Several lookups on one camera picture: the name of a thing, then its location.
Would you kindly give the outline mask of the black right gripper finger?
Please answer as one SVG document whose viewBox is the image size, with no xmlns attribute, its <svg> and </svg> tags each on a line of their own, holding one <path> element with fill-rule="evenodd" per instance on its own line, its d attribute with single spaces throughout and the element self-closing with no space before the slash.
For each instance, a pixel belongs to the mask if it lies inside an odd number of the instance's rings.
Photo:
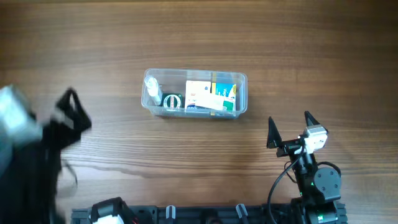
<svg viewBox="0 0 398 224">
<path fill-rule="evenodd" d="M 304 112 L 305 116 L 305 122 L 307 126 L 316 126 L 319 125 L 320 123 L 312 116 L 312 114 L 309 111 Z"/>
<path fill-rule="evenodd" d="M 280 147 L 282 144 L 282 138 L 271 116 L 268 119 L 268 127 L 269 130 L 268 130 L 267 144 L 266 144 L 267 148 Z"/>
</svg>

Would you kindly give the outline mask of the white green medicine box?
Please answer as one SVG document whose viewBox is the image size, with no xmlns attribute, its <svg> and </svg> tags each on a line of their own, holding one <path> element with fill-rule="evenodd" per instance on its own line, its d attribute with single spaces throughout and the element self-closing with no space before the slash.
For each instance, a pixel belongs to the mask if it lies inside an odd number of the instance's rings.
<svg viewBox="0 0 398 224">
<path fill-rule="evenodd" d="M 232 111 L 234 110 L 236 99 L 234 97 L 226 97 L 221 95 L 214 95 L 210 93 L 198 95 L 195 105 L 218 111 Z"/>
</svg>

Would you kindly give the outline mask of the blue VapoDrops lozenge box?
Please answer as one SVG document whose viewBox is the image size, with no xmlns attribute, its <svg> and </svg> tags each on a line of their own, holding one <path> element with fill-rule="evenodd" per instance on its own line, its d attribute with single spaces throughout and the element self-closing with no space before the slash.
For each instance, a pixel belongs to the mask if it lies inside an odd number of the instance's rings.
<svg viewBox="0 0 398 224">
<path fill-rule="evenodd" d="M 228 98 L 235 98 L 236 84 L 213 82 L 211 85 L 211 93 Z"/>
</svg>

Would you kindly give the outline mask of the white Hansaplast plaster box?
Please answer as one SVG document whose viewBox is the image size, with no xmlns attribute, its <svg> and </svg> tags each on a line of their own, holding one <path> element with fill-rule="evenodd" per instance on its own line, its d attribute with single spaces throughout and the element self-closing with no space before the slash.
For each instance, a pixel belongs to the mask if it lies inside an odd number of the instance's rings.
<svg viewBox="0 0 398 224">
<path fill-rule="evenodd" d="M 197 96 L 210 93 L 211 82 L 209 81 L 186 81 L 185 109 L 194 108 Z"/>
</svg>

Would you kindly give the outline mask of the small clear white bottle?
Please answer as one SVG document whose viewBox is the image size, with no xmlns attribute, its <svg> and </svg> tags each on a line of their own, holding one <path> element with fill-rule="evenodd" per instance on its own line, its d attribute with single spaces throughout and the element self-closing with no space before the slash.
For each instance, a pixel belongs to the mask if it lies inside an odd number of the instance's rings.
<svg viewBox="0 0 398 224">
<path fill-rule="evenodd" d="M 144 83 L 147 88 L 148 94 L 152 98 L 155 105 L 160 106 L 162 103 L 163 93 L 160 89 L 157 80 L 153 76 L 149 75 L 145 77 Z"/>
</svg>

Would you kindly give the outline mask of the green Zam-Buk ointment box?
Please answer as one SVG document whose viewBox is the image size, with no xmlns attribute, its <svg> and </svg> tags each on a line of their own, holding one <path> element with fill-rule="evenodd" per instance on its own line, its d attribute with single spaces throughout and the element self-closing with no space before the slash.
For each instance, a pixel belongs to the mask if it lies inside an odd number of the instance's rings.
<svg viewBox="0 0 398 224">
<path fill-rule="evenodd" d="M 183 96 L 179 93 L 165 93 L 162 99 L 162 106 L 166 109 L 179 109 L 183 107 Z"/>
</svg>

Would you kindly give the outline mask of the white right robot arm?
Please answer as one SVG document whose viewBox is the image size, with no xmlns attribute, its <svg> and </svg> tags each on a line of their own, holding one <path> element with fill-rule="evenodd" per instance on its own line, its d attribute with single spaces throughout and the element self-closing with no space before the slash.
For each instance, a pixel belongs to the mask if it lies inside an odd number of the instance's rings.
<svg viewBox="0 0 398 224">
<path fill-rule="evenodd" d="M 324 148 L 328 130 L 309 111 L 304 112 L 306 127 L 297 138 L 284 141 L 274 120 L 268 119 L 268 149 L 276 149 L 277 157 L 289 157 L 290 165 L 285 167 L 269 191 L 267 212 L 271 223 L 276 223 L 271 199 L 277 184 L 292 170 L 300 197 L 291 200 L 291 213 L 296 223 L 338 223 L 337 200 L 341 198 L 341 170 L 335 164 L 317 162 L 314 152 Z"/>
</svg>

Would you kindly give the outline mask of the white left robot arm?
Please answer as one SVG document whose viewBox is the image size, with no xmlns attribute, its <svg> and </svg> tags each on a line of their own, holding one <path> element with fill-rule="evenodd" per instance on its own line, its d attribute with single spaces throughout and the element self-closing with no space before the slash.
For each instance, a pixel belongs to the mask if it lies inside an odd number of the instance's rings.
<svg viewBox="0 0 398 224">
<path fill-rule="evenodd" d="M 1 223 L 65 223 L 57 210 L 58 175 L 71 165 L 62 150 L 81 139 L 91 119 L 74 88 L 55 104 L 61 118 L 37 121 L 14 85 L 1 89 Z"/>
</svg>

